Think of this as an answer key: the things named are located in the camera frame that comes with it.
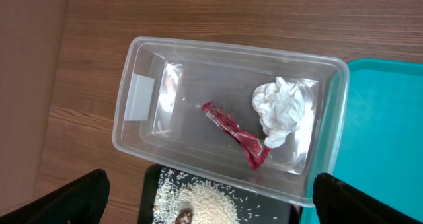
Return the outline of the rice and food scraps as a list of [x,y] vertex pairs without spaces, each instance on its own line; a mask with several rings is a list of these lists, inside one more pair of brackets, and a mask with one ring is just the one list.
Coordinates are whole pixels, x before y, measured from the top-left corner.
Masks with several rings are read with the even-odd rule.
[[153,223],[285,223],[264,196],[163,167],[153,202]]

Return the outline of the teal serving tray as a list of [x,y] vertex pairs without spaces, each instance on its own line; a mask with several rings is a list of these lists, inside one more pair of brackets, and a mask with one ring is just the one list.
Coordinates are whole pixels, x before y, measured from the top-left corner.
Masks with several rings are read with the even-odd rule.
[[351,61],[346,119],[333,175],[422,220],[422,64]]

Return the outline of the black tray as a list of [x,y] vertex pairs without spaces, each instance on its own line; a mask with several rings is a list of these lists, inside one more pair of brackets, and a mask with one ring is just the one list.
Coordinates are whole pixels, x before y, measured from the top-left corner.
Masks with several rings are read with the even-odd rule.
[[158,193],[169,191],[175,194],[179,188],[194,184],[210,185],[229,197],[234,203],[239,223],[300,223],[300,212],[292,204],[161,165],[152,165],[145,173],[138,222],[165,223],[165,219],[153,213],[153,205],[159,201]]

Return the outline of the clear plastic waste bin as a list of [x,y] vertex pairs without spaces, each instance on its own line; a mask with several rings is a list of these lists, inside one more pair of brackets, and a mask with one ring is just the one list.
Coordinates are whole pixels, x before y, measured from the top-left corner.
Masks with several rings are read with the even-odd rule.
[[[278,77],[305,99],[299,129],[252,170],[240,145],[208,119],[207,102],[240,127],[265,133],[252,106]],[[112,131],[125,153],[271,198],[313,206],[313,182],[334,170],[348,97],[349,69],[335,57],[252,46],[138,37],[122,72]]]

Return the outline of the white napkin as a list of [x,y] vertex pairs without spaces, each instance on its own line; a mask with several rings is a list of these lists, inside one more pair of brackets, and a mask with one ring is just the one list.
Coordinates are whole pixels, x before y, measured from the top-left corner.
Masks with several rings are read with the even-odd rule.
[[283,77],[255,88],[252,107],[259,115],[265,147],[291,144],[305,151],[311,146],[317,88],[319,82],[315,80]]

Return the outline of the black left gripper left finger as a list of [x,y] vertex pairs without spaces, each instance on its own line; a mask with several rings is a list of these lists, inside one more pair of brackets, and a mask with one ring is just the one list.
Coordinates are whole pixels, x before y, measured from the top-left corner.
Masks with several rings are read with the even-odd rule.
[[108,203],[110,182],[105,170],[90,173],[1,216],[1,224],[100,222]]

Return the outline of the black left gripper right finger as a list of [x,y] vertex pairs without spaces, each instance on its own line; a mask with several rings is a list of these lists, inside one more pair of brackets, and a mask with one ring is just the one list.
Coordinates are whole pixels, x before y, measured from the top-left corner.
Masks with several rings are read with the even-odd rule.
[[420,224],[328,173],[314,179],[313,203],[321,224]]

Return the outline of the red snack wrapper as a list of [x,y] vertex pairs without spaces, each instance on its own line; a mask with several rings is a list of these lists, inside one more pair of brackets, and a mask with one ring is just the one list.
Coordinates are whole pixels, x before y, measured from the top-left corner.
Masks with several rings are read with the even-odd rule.
[[202,111],[242,147],[252,170],[258,169],[265,162],[270,148],[265,146],[263,139],[242,130],[232,114],[212,102],[205,103]]

